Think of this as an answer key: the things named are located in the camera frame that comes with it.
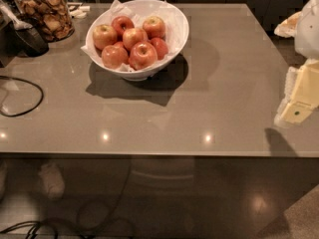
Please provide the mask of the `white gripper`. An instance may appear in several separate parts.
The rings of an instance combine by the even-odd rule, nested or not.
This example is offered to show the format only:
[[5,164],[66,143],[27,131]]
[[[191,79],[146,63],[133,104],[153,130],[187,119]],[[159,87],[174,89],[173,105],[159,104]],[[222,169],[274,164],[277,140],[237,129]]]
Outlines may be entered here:
[[[283,38],[295,36],[297,53],[307,59],[319,59],[319,0],[309,0],[301,12],[278,24],[274,34]],[[319,61],[306,61],[299,69],[290,67],[284,95],[279,121],[301,124],[308,119],[319,107]]]

